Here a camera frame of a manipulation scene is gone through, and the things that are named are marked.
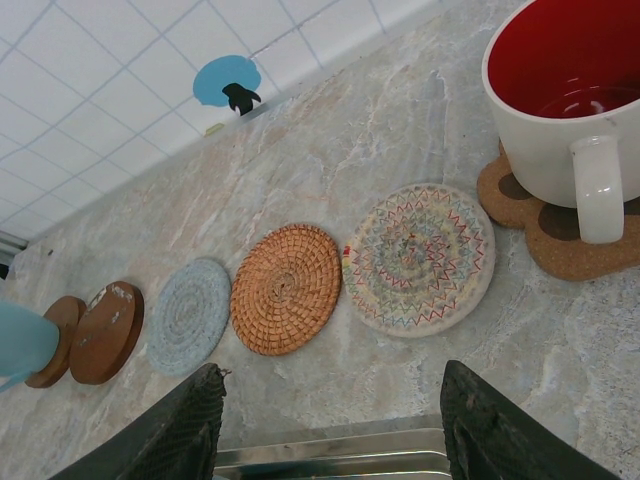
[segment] black bird sticker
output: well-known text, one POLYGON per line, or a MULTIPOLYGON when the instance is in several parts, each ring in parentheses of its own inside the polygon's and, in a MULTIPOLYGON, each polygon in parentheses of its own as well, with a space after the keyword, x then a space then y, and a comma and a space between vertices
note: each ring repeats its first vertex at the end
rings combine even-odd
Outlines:
POLYGON ((222 93, 229 97, 229 107, 231 107, 231 110, 234 112, 240 110, 240 116, 253 110, 254 100, 262 102, 260 95, 251 90, 247 90, 237 83, 230 83, 222 89, 222 93))

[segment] gray woven coaster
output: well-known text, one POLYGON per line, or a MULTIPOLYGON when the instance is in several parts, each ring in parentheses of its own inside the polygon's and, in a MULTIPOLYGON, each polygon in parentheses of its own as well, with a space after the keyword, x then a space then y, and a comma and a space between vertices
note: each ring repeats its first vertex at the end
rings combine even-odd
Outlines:
POLYGON ((174 273, 151 317, 147 355, 165 375, 197 369, 213 352, 229 320, 229 276, 217 262, 199 258, 174 273))

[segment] coaster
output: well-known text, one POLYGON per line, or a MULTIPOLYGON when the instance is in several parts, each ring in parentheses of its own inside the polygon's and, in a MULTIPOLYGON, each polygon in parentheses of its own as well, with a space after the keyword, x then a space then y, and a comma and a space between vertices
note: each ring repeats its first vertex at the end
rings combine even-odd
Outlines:
POLYGON ((62 378, 69 368, 69 349, 73 341, 73 335, 78 326, 78 320, 84 315, 87 305, 76 297, 66 296, 56 300, 43 315, 51 320, 60 330, 58 348, 53 358, 37 373, 26 380, 31 388, 48 388, 62 378))
POLYGON ((188 375, 216 348, 229 320, 229 276, 200 258, 174 273, 160 292, 149 339, 149 362, 165 375, 188 375))
POLYGON ((126 282, 103 288, 78 323, 69 352, 69 369, 79 383, 111 379, 133 351, 144 317, 142 293, 126 282))
POLYGON ((478 198, 489 216, 509 228, 524 228, 529 253, 542 270, 563 280, 582 281, 640 265, 640 198, 624 204, 624 235, 606 245, 580 240, 576 209, 533 197, 501 156, 478 177, 478 198))
POLYGON ((423 337, 476 307, 494 263, 493 228, 480 205, 454 188, 424 183, 371 210, 345 246, 342 274, 364 323, 423 337))
POLYGON ((340 258, 331 237, 289 225, 262 239, 240 266, 231 293, 233 328, 250 350, 284 355, 322 329, 339 293, 340 258))

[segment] blue sticker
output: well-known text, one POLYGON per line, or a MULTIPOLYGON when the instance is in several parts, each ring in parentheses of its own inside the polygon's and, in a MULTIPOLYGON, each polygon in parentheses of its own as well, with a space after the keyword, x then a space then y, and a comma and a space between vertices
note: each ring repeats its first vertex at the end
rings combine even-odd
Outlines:
POLYGON ((253 61, 240 55, 227 55, 202 67, 193 81, 193 94, 202 105, 234 108, 230 105, 230 97, 223 89, 237 85, 252 93, 260 86, 261 80, 253 61))

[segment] metal tray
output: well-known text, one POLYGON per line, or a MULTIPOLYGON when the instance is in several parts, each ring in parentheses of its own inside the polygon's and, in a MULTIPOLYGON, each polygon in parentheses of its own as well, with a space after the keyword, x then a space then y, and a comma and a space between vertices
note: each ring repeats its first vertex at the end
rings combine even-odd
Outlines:
POLYGON ((229 480, 451 478, 441 428, 223 450, 214 474, 229 480))

